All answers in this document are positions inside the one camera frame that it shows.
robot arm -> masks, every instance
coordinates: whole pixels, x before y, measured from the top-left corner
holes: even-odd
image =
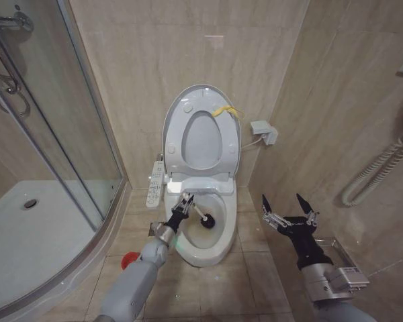
[[[169,246],[179,224],[188,218],[193,197],[181,197],[166,223],[154,229],[155,238],[147,243],[137,261],[131,263],[118,277],[104,298],[100,315],[94,322],[132,322],[143,308],[154,287],[159,268],[166,262]]]
[[[288,236],[298,255],[297,267],[304,276],[306,291],[317,309],[317,322],[375,322],[375,319],[344,302],[365,288],[369,281],[358,267],[335,268],[312,234],[316,230],[317,212],[297,194],[305,213],[299,217],[281,217],[272,212],[263,195],[263,219],[282,235]]]

toilet lid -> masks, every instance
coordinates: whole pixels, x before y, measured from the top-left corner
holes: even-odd
[[[169,176],[234,176],[240,157],[240,124],[224,111],[230,100],[210,85],[193,85],[175,99],[163,128],[163,156]]]

glass shower door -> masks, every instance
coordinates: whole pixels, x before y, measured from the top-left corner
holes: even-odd
[[[0,0],[0,314],[87,253],[123,185],[90,90],[58,4]]]
[[[0,0],[0,45],[104,218],[122,175],[58,3]]]

toilet brush head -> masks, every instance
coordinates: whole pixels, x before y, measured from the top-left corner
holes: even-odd
[[[200,223],[203,225],[203,227],[211,229],[213,226],[215,226],[215,219],[210,215],[209,213],[205,214],[205,217],[208,218],[207,220],[203,220],[203,218],[200,219]]]

white toilet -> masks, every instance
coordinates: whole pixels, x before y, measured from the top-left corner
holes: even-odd
[[[236,230],[240,124],[227,111],[211,115],[225,105],[232,103],[217,88],[191,86],[170,106],[163,128],[167,219],[185,191],[194,193],[195,204],[216,222],[207,229],[194,212],[179,227],[175,248],[184,260],[198,267],[220,262],[230,250]]]

